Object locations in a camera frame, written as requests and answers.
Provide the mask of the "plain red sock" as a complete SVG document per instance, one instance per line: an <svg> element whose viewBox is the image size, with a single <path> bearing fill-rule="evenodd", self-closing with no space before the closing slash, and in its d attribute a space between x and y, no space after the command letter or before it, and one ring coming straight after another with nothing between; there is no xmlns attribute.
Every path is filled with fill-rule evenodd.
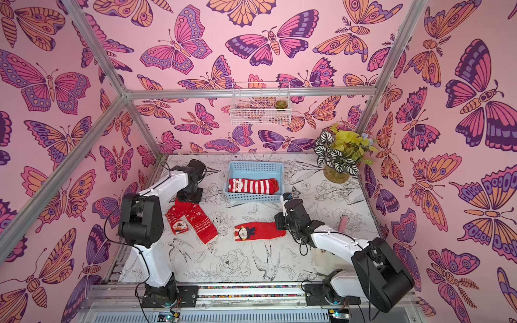
<svg viewBox="0 0 517 323"><path fill-rule="evenodd" d="M234 228L235 241L273 240L282 238L284 230L278 230L275 222L248 222Z"/></svg>

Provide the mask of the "red white striped sock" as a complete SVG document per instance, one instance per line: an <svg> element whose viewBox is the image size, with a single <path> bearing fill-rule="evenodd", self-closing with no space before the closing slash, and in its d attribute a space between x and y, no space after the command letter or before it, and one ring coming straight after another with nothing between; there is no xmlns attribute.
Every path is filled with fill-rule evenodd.
<svg viewBox="0 0 517 323"><path fill-rule="evenodd" d="M280 190L279 183L274 178L252 180L247 178L231 178L227 184L228 192L274 195Z"/></svg>

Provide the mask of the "red patterned christmas sock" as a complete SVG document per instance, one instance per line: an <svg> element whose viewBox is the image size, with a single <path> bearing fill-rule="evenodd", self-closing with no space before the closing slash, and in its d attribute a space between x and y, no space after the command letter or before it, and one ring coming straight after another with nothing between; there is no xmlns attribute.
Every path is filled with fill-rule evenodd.
<svg viewBox="0 0 517 323"><path fill-rule="evenodd" d="M166 219L175 235L193 229L204 244L208 244L218 236L216 227L198 204L176 200L166 213Z"/></svg>

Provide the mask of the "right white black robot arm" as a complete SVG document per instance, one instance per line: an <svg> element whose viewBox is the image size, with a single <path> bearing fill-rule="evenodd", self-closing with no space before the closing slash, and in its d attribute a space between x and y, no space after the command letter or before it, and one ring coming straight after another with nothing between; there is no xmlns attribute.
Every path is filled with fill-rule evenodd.
<svg viewBox="0 0 517 323"><path fill-rule="evenodd" d="M319 220L312 220L303 200L291 193L281 198L282 212L275 216L278 230L288 231L295 242L329 252L354 267L356 278L337 269L326 277L327 288L339 297L364 297L379 311L387 313L414 287L415 280L394 250L382 238L353 238Z"/></svg>

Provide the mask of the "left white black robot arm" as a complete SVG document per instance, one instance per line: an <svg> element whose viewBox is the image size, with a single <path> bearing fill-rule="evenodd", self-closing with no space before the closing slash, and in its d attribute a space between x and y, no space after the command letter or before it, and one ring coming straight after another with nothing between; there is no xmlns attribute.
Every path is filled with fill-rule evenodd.
<svg viewBox="0 0 517 323"><path fill-rule="evenodd" d="M160 241L164 233L162 204L174 197L180 202L199 203L203 193L199 183L204 179L207 168L199 160L191 160L186 166L171 168L165 162L162 166L167 169L167 174L157 183L123 197L118 236L132 247L148 273L143 282L144 301L170 308L179 303L179 291Z"/></svg>

